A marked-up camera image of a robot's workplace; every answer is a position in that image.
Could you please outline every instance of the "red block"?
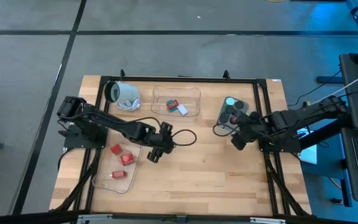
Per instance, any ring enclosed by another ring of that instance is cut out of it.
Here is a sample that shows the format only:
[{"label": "red block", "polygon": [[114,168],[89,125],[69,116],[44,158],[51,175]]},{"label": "red block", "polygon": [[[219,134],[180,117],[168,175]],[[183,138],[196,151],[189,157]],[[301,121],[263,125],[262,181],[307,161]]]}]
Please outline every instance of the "red block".
[{"label": "red block", "polygon": [[122,153],[121,146],[116,144],[115,146],[113,146],[111,148],[111,152],[114,153],[115,155],[118,155],[118,154]]},{"label": "red block", "polygon": [[114,171],[111,173],[111,177],[113,177],[114,179],[124,178],[127,177],[127,172],[125,172],[124,170]]},{"label": "red block", "polygon": [[135,160],[134,160],[134,155],[132,155],[132,153],[130,153],[130,152],[127,153],[127,154],[122,155],[122,156],[121,156],[121,162],[122,162],[122,164],[123,164],[124,166],[129,165],[129,164],[135,162]]}]

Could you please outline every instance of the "concrete floor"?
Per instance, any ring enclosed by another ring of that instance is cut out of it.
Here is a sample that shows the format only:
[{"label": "concrete floor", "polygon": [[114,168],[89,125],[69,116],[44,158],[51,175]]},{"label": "concrete floor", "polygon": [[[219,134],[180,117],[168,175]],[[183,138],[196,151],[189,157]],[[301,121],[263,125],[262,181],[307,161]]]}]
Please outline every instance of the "concrete floor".
[{"label": "concrete floor", "polygon": [[[80,0],[0,0],[0,29],[71,30],[79,5]],[[343,2],[93,0],[86,4],[79,30],[357,31],[358,27]],[[0,150],[0,215],[9,212],[67,40],[67,35],[0,35],[0,141],[5,143]],[[316,76],[337,72],[338,55],[349,52],[358,52],[358,36],[76,36],[55,105],[64,96],[78,94],[83,75],[117,75],[121,68],[127,75],[221,77],[227,69],[232,77],[279,78],[287,102],[294,103],[318,86]],[[317,100],[339,87],[326,85],[305,100]],[[63,146],[56,110],[24,213],[48,210]],[[312,210],[318,212],[326,202],[317,202],[313,195],[320,193],[314,181],[306,182]],[[338,217],[320,213],[324,218]]]}]

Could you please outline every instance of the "wooden table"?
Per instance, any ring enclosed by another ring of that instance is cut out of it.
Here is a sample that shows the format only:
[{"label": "wooden table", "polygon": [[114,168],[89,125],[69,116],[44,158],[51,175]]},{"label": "wooden table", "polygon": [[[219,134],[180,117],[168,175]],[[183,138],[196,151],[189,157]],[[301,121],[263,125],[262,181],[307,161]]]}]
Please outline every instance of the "wooden table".
[{"label": "wooden table", "polygon": [[[80,96],[88,103],[94,103],[98,92],[100,76],[84,76]],[[220,108],[226,96],[232,96],[249,103],[255,111],[255,99],[251,84],[244,83],[181,83],[181,82],[128,82],[140,93],[142,106],[139,110],[122,111],[111,104],[109,112],[125,120],[146,116],[161,117],[150,110],[155,85],[165,87],[196,86],[201,90],[201,113],[192,122],[165,120],[173,125],[173,132],[191,129],[197,142],[188,147],[176,147],[171,154],[164,154],[157,164],[147,160],[148,150],[141,152],[134,183],[126,194],[115,194],[108,190],[95,189],[92,212],[106,213],[154,213],[187,215],[260,215],[271,216],[272,209],[269,188],[263,160],[257,142],[248,143],[238,151],[231,138],[217,137],[211,127],[216,123]],[[283,86],[280,80],[267,80],[270,104],[273,111],[285,110]],[[264,110],[262,89],[259,90]],[[156,125],[154,121],[144,121]],[[110,131],[109,150],[116,135]],[[175,136],[176,142],[188,142],[190,135]],[[57,176],[50,208],[56,208],[77,184],[84,149],[74,149],[62,160]],[[311,212],[300,162],[291,154],[281,153],[285,183],[297,202]],[[84,188],[81,208],[87,193]],[[275,188],[278,209],[282,213],[282,201],[278,187]]]}]

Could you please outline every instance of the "transparent bin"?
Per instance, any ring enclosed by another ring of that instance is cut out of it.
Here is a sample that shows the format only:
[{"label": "transparent bin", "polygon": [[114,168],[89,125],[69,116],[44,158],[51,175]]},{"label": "transparent bin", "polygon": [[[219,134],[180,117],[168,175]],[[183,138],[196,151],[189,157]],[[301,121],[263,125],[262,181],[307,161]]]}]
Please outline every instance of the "transparent bin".
[{"label": "transparent bin", "polygon": [[[169,111],[167,101],[177,100],[183,104],[188,113],[182,116],[178,110]],[[164,119],[193,121],[200,114],[201,91],[199,88],[171,88],[157,85],[153,89],[151,110]]]},{"label": "transparent bin", "polygon": [[[109,140],[107,147],[105,147],[102,151],[102,158],[98,167],[98,173],[93,178],[92,184],[97,189],[111,190],[119,194],[124,194],[132,186],[143,147],[131,143],[115,131],[114,134],[110,134],[110,139],[111,140]],[[122,149],[122,152],[118,155],[113,154],[110,150],[110,148],[116,144],[119,144]],[[121,163],[120,156],[127,152],[132,153],[135,162],[124,166]],[[113,179],[111,177],[111,173],[119,170],[126,171],[127,177],[122,179]]]}]

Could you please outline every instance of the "teal button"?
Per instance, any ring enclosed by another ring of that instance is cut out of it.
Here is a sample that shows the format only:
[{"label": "teal button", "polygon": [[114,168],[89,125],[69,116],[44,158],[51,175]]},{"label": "teal button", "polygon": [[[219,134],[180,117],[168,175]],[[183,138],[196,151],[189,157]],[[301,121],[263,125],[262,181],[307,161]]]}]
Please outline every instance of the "teal button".
[{"label": "teal button", "polygon": [[226,104],[227,105],[234,105],[235,101],[233,98],[229,97],[226,99]]}]

